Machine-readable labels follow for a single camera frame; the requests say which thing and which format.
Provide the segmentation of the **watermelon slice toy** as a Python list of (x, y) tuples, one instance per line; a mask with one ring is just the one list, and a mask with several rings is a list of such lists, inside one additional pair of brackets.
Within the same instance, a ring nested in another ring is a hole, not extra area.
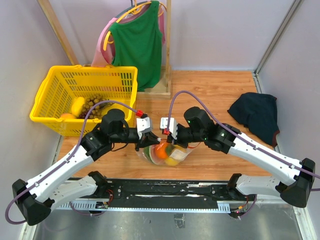
[(153, 150), (152, 150), (152, 146), (147, 146), (143, 149), (142, 151), (142, 154), (143, 154), (143, 157), (150, 163), (152, 164), (156, 164), (155, 162), (155, 158), (153, 156)]

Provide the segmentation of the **orange persimmon toy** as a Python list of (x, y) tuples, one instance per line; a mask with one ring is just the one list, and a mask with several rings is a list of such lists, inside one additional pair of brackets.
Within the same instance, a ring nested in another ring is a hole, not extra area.
[(155, 146), (154, 153), (158, 159), (165, 160), (168, 157), (166, 153), (167, 145), (169, 145), (167, 142), (162, 142)]

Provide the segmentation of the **clear orange zip bag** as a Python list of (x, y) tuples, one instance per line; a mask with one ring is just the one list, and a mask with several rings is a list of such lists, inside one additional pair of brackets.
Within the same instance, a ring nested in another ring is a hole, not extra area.
[(189, 143), (187, 148), (168, 143), (164, 140), (160, 144), (144, 147), (137, 151), (137, 155), (148, 163), (158, 166), (176, 166), (198, 146), (199, 142)]

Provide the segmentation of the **green yellow mango toy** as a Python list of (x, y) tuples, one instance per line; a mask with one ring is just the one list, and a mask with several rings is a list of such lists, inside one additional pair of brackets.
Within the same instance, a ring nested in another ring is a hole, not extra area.
[(165, 148), (166, 154), (167, 154), (168, 156), (170, 156), (170, 155), (172, 154), (172, 152), (174, 151), (175, 148), (176, 148), (176, 147), (175, 147), (174, 145), (172, 145), (172, 144), (167, 145), (166, 148)]

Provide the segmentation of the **yellow lemon toy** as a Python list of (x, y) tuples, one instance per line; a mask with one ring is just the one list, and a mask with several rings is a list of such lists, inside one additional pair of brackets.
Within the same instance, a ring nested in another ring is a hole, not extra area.
[(164, 160), (164, 162), (167, 166), (176, 166), (180, 163), (178, 160), (172, 157), (168, 157), (167, 159)]

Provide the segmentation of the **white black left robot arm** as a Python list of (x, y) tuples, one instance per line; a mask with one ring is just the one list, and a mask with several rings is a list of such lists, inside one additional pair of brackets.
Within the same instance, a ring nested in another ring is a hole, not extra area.
[(72, 187), (63, 183), (74, 173), (92, 164), (110, 152), (115, 143), (127, 146), (134, 144), (135, 150), (159, 143), (152, 132), (152, 120), (147, 114), (137, 111), (136, 127), (129, 127), (125, 114), (120, 109), (111, 109), (92, 131), (81, 134), (76, 146), (61, 160), (39, 175), (12, 184), (13, 200), (30, 226), (46, 219), (60, 205), (82, 196), (101, 198), (107, 193), (104, 177), (97, 172), (76, 182)]

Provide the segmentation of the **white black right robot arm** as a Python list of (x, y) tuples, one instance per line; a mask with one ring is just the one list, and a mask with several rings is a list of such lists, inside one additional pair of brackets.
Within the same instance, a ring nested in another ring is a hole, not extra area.
[(315, 162), (309, 158), (294, 159), (254, 141), (239, 129), (214, 122), (197, 106), (183, 115), (188, 126), (171, 117), (160, 120), (160, 129), (167, 142), (186, 148), (191, 143), (204, 143), (209, 149), (233, 155), (269, 172), (270, 176), (249, 176), (234, 173), (226, 186), (227, 196), (238, 200), (242, 196), (266, 195), (279, 197), (286, 203), (305, 208), (314, 184)]

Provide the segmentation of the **green tank top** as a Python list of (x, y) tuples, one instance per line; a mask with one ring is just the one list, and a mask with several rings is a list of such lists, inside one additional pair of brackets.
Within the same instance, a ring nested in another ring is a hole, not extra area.
[(160, 80), (163, 34), (159, 28), (160, 3), (151, 1), (138, 18), (126, 23), (114, 23), (109, 28), (114, 40), (115, 67), (137, 68), (137, 91), (153, 88)]

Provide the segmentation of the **wooden clothes rack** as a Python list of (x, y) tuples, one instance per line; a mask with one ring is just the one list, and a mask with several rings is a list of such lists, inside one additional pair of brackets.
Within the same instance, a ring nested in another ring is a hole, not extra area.
[[(53, 9), (50, 1), (39, 0), (44, 15), (46, 16), (49, 24), (51, 25), (56, 37), (58, 38), (62, 49), (64, 50), (67, 58), (72, 65), (79, 65), (80, 62), (70, 44), (68, 37), (61, 26), (61, 23)], [(158, 84), (145, 90), (138, 92), (137, 96), (140, 99), (170, 99), (172, 97), (172, 78), (171, 78), (171, 65), (170, 65), (170, 37), (171, 37), (171, 1), (166, 2), (166, 47), (165, 47), (165, 65), (161, 67), (161, 76)]]

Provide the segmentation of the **green grape bunch toy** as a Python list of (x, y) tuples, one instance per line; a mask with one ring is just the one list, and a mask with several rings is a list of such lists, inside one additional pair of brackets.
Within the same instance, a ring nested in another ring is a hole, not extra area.
[[(107, 100), (106, 98), (103, 98), (100, 95), (86, 98), (85, 104), (83, 105), (82, 112), (89, 111), (94, 105), (106, 100)], [(101, 103), (100, 105), (94, 107), (93, 110), (91, 111), (91, 115), (89, 119), (102, 119), (103, 109), (107, 108), (108, 106), (110, 106), (110, 104), (107, 102), (107, 103)]]

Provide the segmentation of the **dark navy cloth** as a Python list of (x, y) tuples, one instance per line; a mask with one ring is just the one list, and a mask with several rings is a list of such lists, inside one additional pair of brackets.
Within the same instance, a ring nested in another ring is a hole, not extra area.
[(278, 127), (277, 98), (270, 94), (247, 92), (227, 112), (264, 143), (276, 147)]

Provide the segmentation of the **dark purple grape bunch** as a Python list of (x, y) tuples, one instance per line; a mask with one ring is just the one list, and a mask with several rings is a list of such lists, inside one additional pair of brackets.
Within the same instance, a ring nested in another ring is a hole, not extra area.
[(89, 113), (88, 111), (82, 112), (79, 116), (78, 119), (89, 119), (90, 118), (91, 113)]

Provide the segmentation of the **peach toy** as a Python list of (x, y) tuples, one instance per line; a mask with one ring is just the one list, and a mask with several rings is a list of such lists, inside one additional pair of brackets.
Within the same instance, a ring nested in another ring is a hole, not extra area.
[(66, 119), (66, 120), (74, 120), (77, 119), (77, 117), (71, 113), (63, 113), (60, 115), (60, 118)]

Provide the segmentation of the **pink shirt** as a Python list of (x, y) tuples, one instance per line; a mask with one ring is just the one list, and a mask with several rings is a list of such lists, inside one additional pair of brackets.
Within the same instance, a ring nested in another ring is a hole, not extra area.
[[(132, 22), (133, 20), (137, 19), (143, 14), (144, 12), (138, 13), (136, 15), (130, 13), (129, 16), (125, 16), (124, 19), (120, 21), (120, 24), (126, 24), (129, 22)], [(108, 43), (106, 50), (103, 50), (103, 45), (104, 45), (104, 39), (109, 31), (109, 28), (117, 20), (118, 20), (117, 17), (112, 18), (100, 33), (100, 36), (96, 44), (91, 67), (105, 67), (106, 65), (111, 65), (111, 63), (113, 62), (114, 57), (116, 56), (116, 49), (115, 49), (114, 43), (110, 43), (110, 44)], [(165, 17), (163, 14), (158, 17), (158, 26), (159, 26), (160, 32), (162, 33), (162, 45), (164, 45), (166, 42), (166, 37), (165, 37)]]

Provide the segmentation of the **yellow plastic basket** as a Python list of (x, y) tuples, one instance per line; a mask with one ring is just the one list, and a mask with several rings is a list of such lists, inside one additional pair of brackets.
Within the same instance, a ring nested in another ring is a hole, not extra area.
[(127, 108), (136, 107), (137, 74), (134, 66), (84, 67), (81, 65), (56, 65), (49, 69), (35, 96), (30, 119), (42, 123), (64, 137), (79, 137), (90, 132), (99, 119), (64, 119), (78, 97), (89, 98), (100, 95), (107, 100), (122, 102), (103, 110), (120, 109), (125, 120), (132, 127), (135, 113)]

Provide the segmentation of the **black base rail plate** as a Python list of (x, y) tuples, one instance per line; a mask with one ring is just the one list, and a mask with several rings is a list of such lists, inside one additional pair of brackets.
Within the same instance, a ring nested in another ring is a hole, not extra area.
[(233, 196), (226, 181), (116, 179), (106, 180), (114, 194), (111, 207), (120, 209), (214, 209), (219, 202), (253, 201), (254, 196)]

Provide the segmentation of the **aluminium frame post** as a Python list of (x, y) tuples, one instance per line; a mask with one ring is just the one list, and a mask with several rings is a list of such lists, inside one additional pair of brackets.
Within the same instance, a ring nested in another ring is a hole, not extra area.
[(295, 14), (303, 4), (304, 0), (294, 0), (292, 4), (290, 5), (287, 13), (285, 14), (281, 24), (279, 25), (278, 29), (276, 30), (270, 44), (268, 45), (266, 51), (264, 52), (261, 60), (259, 61), (256, 69), (253, 71), (253, 73), (257, 76), (265, 64), (267, 63), (268, 59), (272, 55), (273, 51), (275, 50), (277, 44), (280, 42), (282, 36), (286, 32), (286, 29), (290, 25), (291, 21), (293, 20)]

